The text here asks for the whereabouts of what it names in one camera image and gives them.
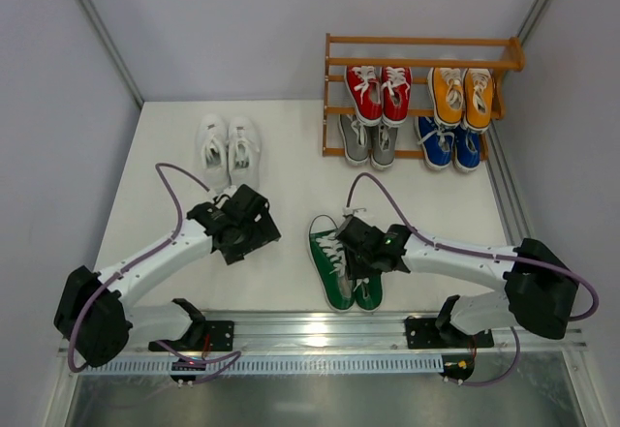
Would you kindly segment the blue canvas sneaker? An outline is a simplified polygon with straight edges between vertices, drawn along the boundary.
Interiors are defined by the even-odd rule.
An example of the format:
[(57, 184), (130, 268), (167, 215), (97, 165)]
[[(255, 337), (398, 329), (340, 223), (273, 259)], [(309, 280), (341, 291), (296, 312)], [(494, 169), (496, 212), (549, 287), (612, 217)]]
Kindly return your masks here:
[(481, 163), (481, 135), (457, 127), (454, 130), (454, 164), (463, 172), (476, 170)]
[(433, 170), (446, 168), (452, 158), (454, 130), (439, 126), (430, 117), (418, 117), (415, 129), (426, 165)]

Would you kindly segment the white leather sneaker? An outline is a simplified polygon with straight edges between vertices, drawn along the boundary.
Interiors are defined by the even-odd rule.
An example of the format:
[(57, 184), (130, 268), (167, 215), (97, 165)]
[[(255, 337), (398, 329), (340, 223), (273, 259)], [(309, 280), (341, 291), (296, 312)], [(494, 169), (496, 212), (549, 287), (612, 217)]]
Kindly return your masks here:
[(261, 138), (254, 123), (236, 116), (228, 129), (228, 166), (234, 186), (247, 185), (255, 191), (260, 185)]
[(202, 119), (196, 136), (196, 146), (204, 183), (213, 191), (223, 191), (230, 182), (228, 129), (219, 115), (207, 114)]

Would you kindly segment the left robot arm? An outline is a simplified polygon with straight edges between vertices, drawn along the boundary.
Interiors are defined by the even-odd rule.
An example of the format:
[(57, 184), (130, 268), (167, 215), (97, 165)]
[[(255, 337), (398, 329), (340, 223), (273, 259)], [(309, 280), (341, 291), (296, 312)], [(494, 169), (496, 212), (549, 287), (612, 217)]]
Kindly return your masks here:
[(70, 273), (54, 316), (68, 340), (69, 356), (87, 367), (111, 362), (127, 346), (153, 351), (198, 351), (210, 325), (185, 298), (160, 306), (139, 304), (151, 290), (191, 263), (220, 253), (231, 265), (281, 234), (270, 203), (247, 185), (181, 213), (174, 230), (119, 263), (93, 272), (81, 266)]

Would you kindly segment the red canvas sneaker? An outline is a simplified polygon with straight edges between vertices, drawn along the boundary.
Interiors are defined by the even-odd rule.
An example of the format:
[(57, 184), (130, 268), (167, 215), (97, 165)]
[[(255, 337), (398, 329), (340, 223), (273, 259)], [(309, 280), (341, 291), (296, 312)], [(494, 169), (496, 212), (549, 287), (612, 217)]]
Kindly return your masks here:
[(357, 119), (364, 126), (378, 126), (383, 115), (383, 105), (376, 69), (364, 65), (347, 66), (344, 79)]
[(382, 68), (382, 120), (386, 126), (397, 128), (404, 123), (409, 111), (412, 82), (411, 69), (408, 67)]

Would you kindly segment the orange canvas sneaker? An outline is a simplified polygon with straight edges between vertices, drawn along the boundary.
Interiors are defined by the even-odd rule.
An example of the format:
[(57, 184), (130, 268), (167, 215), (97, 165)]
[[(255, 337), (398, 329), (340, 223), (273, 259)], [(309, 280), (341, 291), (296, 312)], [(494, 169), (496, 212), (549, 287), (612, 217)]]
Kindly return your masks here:
[(465, 110), (463, 125), (482, 134), (490, 125), (495, 92), (494, 79), (488, 69), (469, 68), (463, 75)]
[(428, 93), (434, 120), (448, 129), (459, 125), (464, 109), (463, 75), (457, 68), (431, 68), (427, 75)]

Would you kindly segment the grey canvas sneaker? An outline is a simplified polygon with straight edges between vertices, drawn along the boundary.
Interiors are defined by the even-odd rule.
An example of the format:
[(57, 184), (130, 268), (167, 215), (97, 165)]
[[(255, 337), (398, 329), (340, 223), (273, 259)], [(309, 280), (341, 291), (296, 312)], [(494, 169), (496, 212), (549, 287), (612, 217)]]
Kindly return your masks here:
[(370, 131), (372, 154), (371, 166), (377, 170), (390, 168), (395, 160), (398, 129), (380, 124)]
[(355, 167), (369, 160), (370, 140), (366, 127), (354, 114), (340, 114), (338, 129), (343, 139), (346, 161)]

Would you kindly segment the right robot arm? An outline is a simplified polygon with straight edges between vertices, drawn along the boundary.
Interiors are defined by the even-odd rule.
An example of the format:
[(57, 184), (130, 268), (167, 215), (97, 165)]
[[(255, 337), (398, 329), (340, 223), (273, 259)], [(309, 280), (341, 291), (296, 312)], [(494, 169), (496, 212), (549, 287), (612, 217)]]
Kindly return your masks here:
[(450, 348), (464, 348), (486, 330), (521, 326), (548, 340), (564, 338), (578, 284), (539, 240), (516, 247), (482, 247), (427, 238), (404, 225), (387, 231), (350, 215), (336, 232), (352, 261), (352, 275), (438, 274), (487, 291), (446, 299), (434, 326)]

